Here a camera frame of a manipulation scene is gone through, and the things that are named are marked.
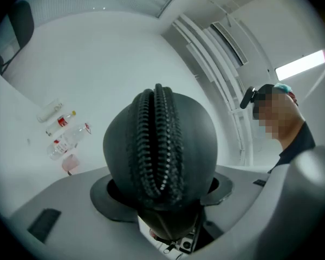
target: black headset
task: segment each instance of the black headset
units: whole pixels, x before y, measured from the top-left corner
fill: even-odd
[[[258,91],[255,90],[254,87],[249,87],[247,91],[245,92],[245,95],[240,103],[240,108],[241,109],[246,109],[248,106],[249,102],[253,103],[255,101],[256,96],[258,95]]]

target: black sleeve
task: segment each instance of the black sleeve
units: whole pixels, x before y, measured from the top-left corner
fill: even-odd
[[[315,142],[312,133],[309,130],[307,123],[304,122],[292,143],[279,155],[281,158],[275,167],[279,165],[289,164],[293,158],[295,158],[301,152],[312,149],[314,147]]]

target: gray base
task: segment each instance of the gray base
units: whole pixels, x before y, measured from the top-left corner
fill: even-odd
[[[193,259],[281,259],[297,247],[325,210],[325,148],[300,154],[268,174],[218,167],[233,182],[232,195],[205,207],[207,219],[225,233],[189,256]],[[99,169],[61,179],[12,216],[16,236],[35,254],[55,259],[166,259],[136,223],[120,223],[98,213],[90,188],[108,174]],[[253,184],[267,180],[264,187]],[[62,212],[45,245],[27,234],[44,208]]]

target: person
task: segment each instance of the person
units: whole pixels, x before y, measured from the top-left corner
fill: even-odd
[[[263,85],[258,90],[252,112],[259,125],[265,126],[266,133],[282,146],[283,152],[273,169],[290,163],[301,152],[315,147],[311,131],[289,86],[280,83]]]

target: cable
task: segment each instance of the cable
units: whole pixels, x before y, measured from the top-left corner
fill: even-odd
[[[2,74],[4,74],[4,72],[6,71],[7,67],[9,67],[9,64],[12,62],[12,60],[18,55],[18,53],[22,50],[22,48],[19,48],[19,50],[16,52],[15,55],[13,55],[13,57],[11,59],[9,59],[6,63],[2,64],[2,66],[4,67]]]
[[[163,246],[164,243],[161,243],[160,246],[158,247],[158,250],[161,249],[161,247]]]
[[[182,255],[183,255],[183,253],[181,253],[180,255],[178,255],[175,260],[178,260],[179,258],[181,258]]]

